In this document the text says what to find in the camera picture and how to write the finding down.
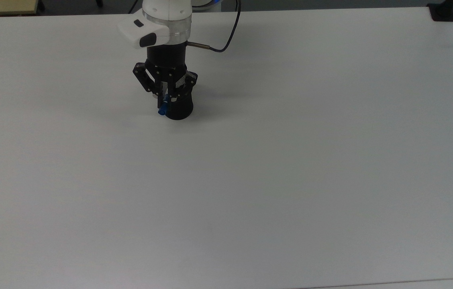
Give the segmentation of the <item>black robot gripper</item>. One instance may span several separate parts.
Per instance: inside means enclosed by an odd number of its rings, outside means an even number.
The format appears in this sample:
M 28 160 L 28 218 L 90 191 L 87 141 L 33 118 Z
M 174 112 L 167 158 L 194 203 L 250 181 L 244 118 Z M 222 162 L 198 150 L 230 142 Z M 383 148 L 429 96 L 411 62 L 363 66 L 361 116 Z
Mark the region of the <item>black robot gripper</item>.
M 147 60 L 136 63 L 133 74 L 142 88 L 157 99 L 162 108 L 170 83 L 170 101 L 181 101 L 189 97 L 196 85 L 198 75 L 187 71 L 186 43 L 159 45 L 147 48 Z

